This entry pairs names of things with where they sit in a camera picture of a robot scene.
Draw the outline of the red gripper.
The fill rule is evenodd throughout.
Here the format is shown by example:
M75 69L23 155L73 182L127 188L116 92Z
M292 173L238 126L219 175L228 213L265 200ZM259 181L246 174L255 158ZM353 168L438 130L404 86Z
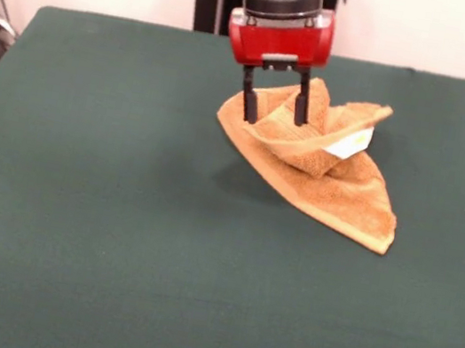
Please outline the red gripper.
M296 96L294 123L308 122L311 70L328 62L335 21L326 17L293 20L254 18L242 8L231 12L229 36L235 61L243 67L244 121L257 122L257 94L254 90L255 67L284 64L305 67L300 71L300 91Z

